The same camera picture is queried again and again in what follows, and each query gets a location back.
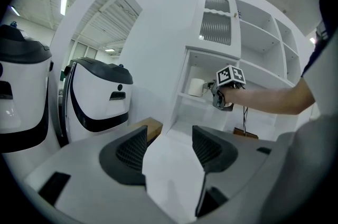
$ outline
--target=forearm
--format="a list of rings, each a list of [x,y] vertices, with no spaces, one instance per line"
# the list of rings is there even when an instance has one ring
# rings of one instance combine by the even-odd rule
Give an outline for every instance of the forearm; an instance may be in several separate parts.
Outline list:
[[[315,102],[303,78],[290,89],[251,91],[223,88],[221,92],[226,102],[275,114],[299,114]]]

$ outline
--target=cabinet door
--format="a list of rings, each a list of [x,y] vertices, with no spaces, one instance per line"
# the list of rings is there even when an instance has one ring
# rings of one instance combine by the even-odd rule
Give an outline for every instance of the cabinet door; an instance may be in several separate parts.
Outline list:
[[[198,0],[187,47],[240,59],[241,35],[235,0]]]

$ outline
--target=mug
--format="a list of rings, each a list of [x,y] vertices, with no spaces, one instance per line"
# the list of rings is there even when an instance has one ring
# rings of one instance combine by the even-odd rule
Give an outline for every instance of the mug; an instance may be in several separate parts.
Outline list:
[[[205,81],[203,79],[192,78],[190,81],[188,95],[202,97],[204,83]]]

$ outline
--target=fluorescent light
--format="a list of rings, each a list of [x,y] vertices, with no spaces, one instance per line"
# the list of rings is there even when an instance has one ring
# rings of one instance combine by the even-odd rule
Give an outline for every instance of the fluorescent light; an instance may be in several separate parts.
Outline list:
[[[65,15],[65,9],[67,7],[67,0],[61,0],[60,13]]]
[[[20,16],[19,13],[17,12],[17,10],[14,8],[14,6],[11,6],[11,8],[16,15]]]

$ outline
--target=wooden object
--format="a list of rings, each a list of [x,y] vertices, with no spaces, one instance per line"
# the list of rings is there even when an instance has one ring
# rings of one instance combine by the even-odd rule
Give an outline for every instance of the wooden object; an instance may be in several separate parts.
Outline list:
[[[146,119],[144,119],[144,120],[142,120],[138,123],[131,125],[131,127],[139,128],[139,127],[144,126],[144,125],[148,126],[147,142],[148,142],[148,146],[149,146],[160,135],[160,133],[162,131],[163,124],[161,124],[157,120],[149,117],[149,118],[146,118]]]
[[[249,132],[246,132],[247,135],[244,134],[244,131],[238,128],[234,128],[233,130],[233,134],[234,135],[239,135],[239,136],[243,136],[243,137],[251,137],[251,138],[256,138],[258,139],[258,136]]]

